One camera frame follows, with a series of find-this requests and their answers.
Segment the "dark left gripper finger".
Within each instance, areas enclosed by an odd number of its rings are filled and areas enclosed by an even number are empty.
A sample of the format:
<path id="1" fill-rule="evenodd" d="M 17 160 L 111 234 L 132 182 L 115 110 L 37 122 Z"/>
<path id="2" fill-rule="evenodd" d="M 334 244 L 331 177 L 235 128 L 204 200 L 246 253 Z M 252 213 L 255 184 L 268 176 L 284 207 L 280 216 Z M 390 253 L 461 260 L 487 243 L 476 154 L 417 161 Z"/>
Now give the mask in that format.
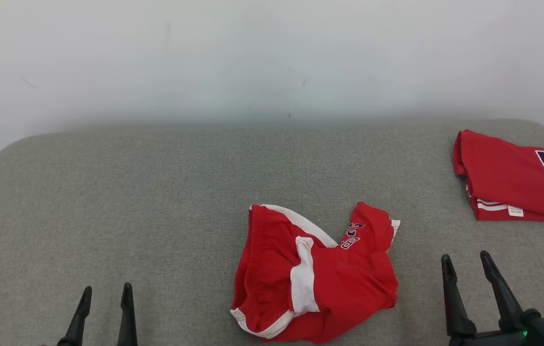
<path id="1" fill-rule="evenodd" d="M 124 284 L 120 306 L 122 317 L 116 344 L 118 346 L 137 346 L 135 301 L 133 298 L 133 288 L 130 283 Z"/>
<path id="2" fill-rule="evenodd" d="M 82 346 L 85 320 L 90 312 L 93 289 L 89 285 L 85 287 L 76 311 L 70 322 L 65 337 L 61 338 L 58 346 Z"/>

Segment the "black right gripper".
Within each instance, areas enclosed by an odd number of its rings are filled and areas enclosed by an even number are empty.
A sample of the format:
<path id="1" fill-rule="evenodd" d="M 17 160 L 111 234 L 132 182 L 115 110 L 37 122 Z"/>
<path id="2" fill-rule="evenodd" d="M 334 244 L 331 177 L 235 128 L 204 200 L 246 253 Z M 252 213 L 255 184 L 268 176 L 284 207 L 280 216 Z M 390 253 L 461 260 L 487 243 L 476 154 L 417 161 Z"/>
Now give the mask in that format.
<path id="1" fill-rule="evenodd" d="M 467 316 L 458 289 L 458 276 L 448 254 L 441 257 L 443 272 L 443 295 L 447 335 L 450 346 L 522 346 L 527 331 L 520 321 L 523 313 L 518 300 L 486 250 L 480 252 L 481 264 L 487 280 L 493 288 L 500 319 L 501 331 L 478 333 Z"/>

